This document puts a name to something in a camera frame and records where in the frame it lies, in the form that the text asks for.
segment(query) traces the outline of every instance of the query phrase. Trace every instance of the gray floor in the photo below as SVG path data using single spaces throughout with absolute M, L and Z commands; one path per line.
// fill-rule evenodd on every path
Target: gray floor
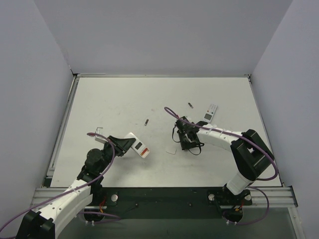
M 245 209 L 243 221 L 262 216 L 265 209 Z M 59 239 L 295 239 L 288 210 L 271 209 L 268 216 L 250 226 L 227 226 L 223 219 L 211 220 L 123 220 L 104 225 L 85 226 L 75 218 Z

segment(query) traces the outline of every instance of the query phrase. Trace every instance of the white table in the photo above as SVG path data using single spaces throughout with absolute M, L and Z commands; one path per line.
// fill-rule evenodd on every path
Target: white table
M 212 145 L 205 145 L 199 156 L 182 151 L 171 138 L 175 119 L 163 109 L 168 106 L 198 122 L 210 103 L 218 105 L 213 124 L 234 131 L 254 129 L 268 144 L 247 78 L 80 78 L 51 187 L 69 186 L 87 152 L 103 148 L 86 135 L 97 127 L 118 138 L 133 132 L 151 151 L 145 159 L 132 150 L 117 157 L 104 176 L 104 187 L 223 186 L 237 171 L 232 153 Z M 166 152 L 169 146 L 176 147 L 175 155 Z M 273 174 L 270 166 L 261 177 Z M 281 182 L 277 177 L 254 186 Z

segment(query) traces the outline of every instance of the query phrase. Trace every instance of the wall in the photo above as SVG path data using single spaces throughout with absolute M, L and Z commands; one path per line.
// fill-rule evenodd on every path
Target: wall
M 319 1 L 294 0 L 253 72 L 252 86 L 281 177 L 303 228 L 318 238 Z
M 251 73 L 292 0 L 35 0 L 75 73 Z
M 0 225 L 29 207 L 57 137 L 72 74 L 32 0 L 0 1 Z M 1 233 L 12 236 L 20 220 Z

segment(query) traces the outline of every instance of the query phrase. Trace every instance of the white arm segment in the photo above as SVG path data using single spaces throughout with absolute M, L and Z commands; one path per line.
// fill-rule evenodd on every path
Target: white arm segment
M 92 202 L 91 186 L 75 190 L 76 187 L 86 184 L 83 180 L 74 180 L 73 184 L 65 191 L 73 191 L 65 196 L 57 198 L 49 205 L 41 208 L 41 216 L 46 219 L 53 219 L 55 224 L 55 238 L 69 222 L 88 204 Z
M 213 126 L 211 124 L 205 125 L 207 128 L 212 128 Z M 242 135 L 241 132 L 235 132 L 230 130 L 223 130 L 222 128 L 215 128 L 223 132 L 231 132 L 238 135 Z M 200 129 L 197 133 L 197 137 L 201 143 L 208 143 L 212 144 L 221 148 L 226 149 L 227 151 L 231 152 L 231 142 L 234 140 L 237 140 L 238 137 L 225 135 L 219 132 L 215 131 L 208 131 L 205 129 Z M 245 190 L 246 187 L 248 187 L 249 184 L 251 184 L 253 181 L 248 180 L 245 178 L 241 173 L 238 171 L 237 174 L 227 183 L 226 187 L 229 189 L 229 191 L 234 194 L 238 195 L 243 190 Z

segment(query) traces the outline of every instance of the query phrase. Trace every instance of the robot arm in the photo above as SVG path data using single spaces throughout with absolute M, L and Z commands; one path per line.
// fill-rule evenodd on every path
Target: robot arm
M 92 202 L 102 188 L 101 174 L 107 170 L 114 156 L 123 156 L 136 141 L 135 138 L 119 139 L 112 136 L 108 139 L 114 146 L 115 155 L 108 142 L 102 150 L 91 149 L 80 174 L 63 193 L 65 195 L 37 212 L 29 211 L 23 217 L 16 239 L 56 239 L 66 225 Z
M 211 124 L 207 124 L 203 121 L 198 122 L 197 125 L 205 125 L 207 128 L 213 128 Z M 233 153 L 238 172 L 225 185 L 225 189 L 230 191 L 234 196 L 241 195 L 247 186 L 256 181 L 256 179 L 271 164 L 264 154 L 255 150 L 252 145 L 248 144 L 243 139 L 216 131 L 197 128 L 179 120 L 176 121 L 176 126 L 178 128 L 177 133 L 182 150 L 201 147 L 205 143 L 208 143 L 224 148 Z M 215 129 L 218 129 L 221 132 L 231 132 L 249 139 L 267 152 L 274 160 L 274 156 L 271 151 L 254 130 L 250 129 L 247 132 L 234 132 L 221 128 Z

